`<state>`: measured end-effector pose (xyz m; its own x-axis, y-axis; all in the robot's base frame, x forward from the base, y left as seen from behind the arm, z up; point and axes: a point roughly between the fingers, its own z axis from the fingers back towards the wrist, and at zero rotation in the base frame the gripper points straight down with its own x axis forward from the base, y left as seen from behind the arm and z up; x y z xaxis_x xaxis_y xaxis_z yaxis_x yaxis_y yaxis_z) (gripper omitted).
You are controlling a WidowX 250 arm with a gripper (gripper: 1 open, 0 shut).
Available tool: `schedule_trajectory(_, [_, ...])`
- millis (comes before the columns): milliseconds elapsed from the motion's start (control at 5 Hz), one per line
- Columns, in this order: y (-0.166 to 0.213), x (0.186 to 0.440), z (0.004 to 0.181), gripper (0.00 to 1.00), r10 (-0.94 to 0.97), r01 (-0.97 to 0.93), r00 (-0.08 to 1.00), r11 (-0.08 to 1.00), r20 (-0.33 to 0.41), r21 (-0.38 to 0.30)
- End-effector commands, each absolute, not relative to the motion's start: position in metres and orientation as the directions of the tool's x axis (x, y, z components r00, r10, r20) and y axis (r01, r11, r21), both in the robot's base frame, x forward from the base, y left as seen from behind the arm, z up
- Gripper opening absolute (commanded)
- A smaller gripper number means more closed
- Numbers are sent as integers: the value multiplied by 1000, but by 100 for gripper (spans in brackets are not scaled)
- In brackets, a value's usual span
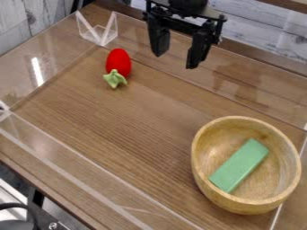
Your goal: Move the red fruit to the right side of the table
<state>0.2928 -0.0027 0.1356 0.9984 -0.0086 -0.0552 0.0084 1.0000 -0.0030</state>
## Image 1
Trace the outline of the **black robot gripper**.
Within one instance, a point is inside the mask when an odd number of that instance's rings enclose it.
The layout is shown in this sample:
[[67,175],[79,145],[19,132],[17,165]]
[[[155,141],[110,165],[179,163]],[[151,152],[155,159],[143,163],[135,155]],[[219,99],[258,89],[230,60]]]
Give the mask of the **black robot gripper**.
[[186,68],[195,69],[207,58],[211,44],[220,43],[227,16],[208,6],[208,0],[146,0],[144,18],[152,53],[160,57],[170,49],[170,30],[194,34]]

